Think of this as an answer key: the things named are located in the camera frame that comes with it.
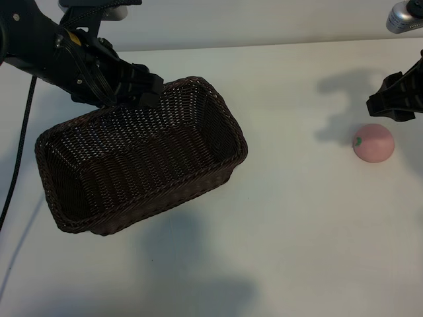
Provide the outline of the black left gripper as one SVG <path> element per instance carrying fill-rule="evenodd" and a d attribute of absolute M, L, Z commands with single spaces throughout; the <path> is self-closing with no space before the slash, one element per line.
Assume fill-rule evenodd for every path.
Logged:
<path fill-rule="evenodd" d="M 67 30 L 54 34 L 54 84 L 73 101 L 99 108 L 156 108 L 164 88 L 147 66 L 99 53 Z"/>

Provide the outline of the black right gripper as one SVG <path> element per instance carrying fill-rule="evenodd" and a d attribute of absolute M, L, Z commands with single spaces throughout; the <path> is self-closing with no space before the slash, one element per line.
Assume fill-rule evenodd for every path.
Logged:
<path fill-rule="evenodd" d="M 381 88 L 366 102 L 370 116 L 388 116 L 396 122 L 407 122 L 422 113 L 422 63 L 420 59 L 403 75 L 393 73 L 383 80 Z"/>

